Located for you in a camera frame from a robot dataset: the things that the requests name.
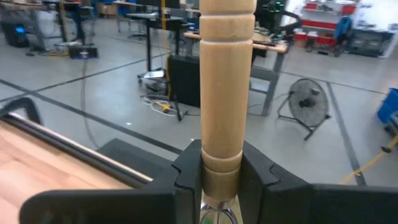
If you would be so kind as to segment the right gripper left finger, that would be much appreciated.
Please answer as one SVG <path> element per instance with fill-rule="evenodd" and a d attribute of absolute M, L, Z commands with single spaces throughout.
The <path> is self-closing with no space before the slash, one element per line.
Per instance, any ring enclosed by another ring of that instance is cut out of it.
<path fill-rule="evenodd" d="M 201 141 L 135 190 L 50 190 L 27 199 L 19 224 L 199 224 Z"/>

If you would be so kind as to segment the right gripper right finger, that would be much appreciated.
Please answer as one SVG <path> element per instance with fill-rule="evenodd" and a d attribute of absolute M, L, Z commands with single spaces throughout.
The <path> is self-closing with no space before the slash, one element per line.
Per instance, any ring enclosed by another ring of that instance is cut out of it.
<path fill-rule="evenodd" d="M 244 224 L 398 224 L 398 188 L 311 184 L 248 142 L 238 198 Z"/>

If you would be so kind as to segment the wooden handled garden trowel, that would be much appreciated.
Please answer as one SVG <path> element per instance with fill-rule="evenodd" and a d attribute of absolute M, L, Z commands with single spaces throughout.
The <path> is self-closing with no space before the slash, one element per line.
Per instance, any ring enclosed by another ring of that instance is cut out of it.
<path fill-rule="evenodd" d="M 200 1 L 200 109 L 203 201 L 237 224 L 231 206 L 243 157 L 257 0 Z"/>

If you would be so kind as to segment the black floor fan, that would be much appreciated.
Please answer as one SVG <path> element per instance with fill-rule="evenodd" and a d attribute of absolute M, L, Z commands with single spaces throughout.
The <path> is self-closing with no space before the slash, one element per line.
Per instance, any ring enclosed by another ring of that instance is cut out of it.
<path fill-rule="evenodd" d="M 331 118 L 330 106 L 325 90 L 316 81 L 301 78 L 293 83 L 286 99 L 277 110 L 278 118 L 293 121 L 308 131 L 304 141 Z"/>

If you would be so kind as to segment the black tripod leg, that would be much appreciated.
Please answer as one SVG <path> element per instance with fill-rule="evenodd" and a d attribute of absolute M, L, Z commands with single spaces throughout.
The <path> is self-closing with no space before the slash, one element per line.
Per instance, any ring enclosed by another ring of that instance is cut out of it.
<path fill-rule="evenodd" d="M 173 94 L 173 103 L 174 103 L 175 109 L 177 111 L 177 120 L 179 122 L 181 122 L 183 120 L 183 118 L 187 115 L 188 111 L 182 111 L 180 109 L 177 95 L 175 93 Z"/>

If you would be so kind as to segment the blue storage bin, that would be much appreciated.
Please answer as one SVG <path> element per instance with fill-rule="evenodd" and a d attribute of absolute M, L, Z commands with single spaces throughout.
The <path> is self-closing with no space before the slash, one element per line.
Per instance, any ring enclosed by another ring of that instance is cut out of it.
<path fill-rule="evenodd" d="M 398 88 L 390 88 L 377 111 L 377 117 L 383 125 L 386 125 L 392 114 L 397 111 Z"/>

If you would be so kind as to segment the black equipment box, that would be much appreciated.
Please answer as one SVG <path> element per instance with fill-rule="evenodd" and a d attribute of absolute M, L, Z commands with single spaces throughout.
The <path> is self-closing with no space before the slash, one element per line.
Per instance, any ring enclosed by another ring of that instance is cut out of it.
<path fill-rule="evenodd" d="M 179 103 L 200 107 L 200 59 L 196 56 L 171 55 L 168 58 L 171 95 Z"/>

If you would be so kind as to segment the black storage cabinet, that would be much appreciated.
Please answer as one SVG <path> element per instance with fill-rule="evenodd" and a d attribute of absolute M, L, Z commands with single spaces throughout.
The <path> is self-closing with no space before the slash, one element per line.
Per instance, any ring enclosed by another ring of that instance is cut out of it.
<path fill-rule="evenodd" d="M 354 29 L 346 49 L 349 54 L 380 57 L 388 49 L 393 37 L 394 34 L 388 31 Z"/>

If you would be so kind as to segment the blue jacket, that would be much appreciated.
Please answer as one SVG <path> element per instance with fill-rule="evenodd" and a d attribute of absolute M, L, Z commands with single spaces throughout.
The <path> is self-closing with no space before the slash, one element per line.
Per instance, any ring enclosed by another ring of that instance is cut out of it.
<path fill-rule="evenodd" d="M 353 20 L 350 16 L 343 16 L 336 25 L 333 38 L 338 39 L 341 35 L 347 34 L 352 27 Z"/>

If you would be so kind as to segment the red bin shelf rack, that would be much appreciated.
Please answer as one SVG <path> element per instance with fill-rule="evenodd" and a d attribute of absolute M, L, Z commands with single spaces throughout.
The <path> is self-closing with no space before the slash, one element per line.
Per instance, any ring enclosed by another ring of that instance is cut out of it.
<path fill-rule="evenodd" d="M 338 55 L 335 32 L 339 21 L 352 16 L 357 6 L 356 0 L 303 0 L 298 7 L 302 30 L 295 37 L 302 41 L 306 52 Z"/>

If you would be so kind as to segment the black desk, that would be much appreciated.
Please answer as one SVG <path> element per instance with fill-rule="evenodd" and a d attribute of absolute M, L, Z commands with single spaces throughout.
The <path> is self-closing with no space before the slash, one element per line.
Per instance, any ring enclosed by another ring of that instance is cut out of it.
<path fill-rule="evenodd" d="M 126 14 L 132 20 L 144 20 L 146 25 L 146 44 L 147 44 L 147 71 L 152 71 L 152 54 L 151 54 L 151 39 L 150 28 L 163 29 L 173 31 L 175 33 L 175 54 L 178 55 L 180 51 L 180 33 L 182 28 L 187 25 L 182 17 L 170 16 L 165 20 L 165 28 L 161 27 L 161 18 L 148 13 L 131 13 Z"/>

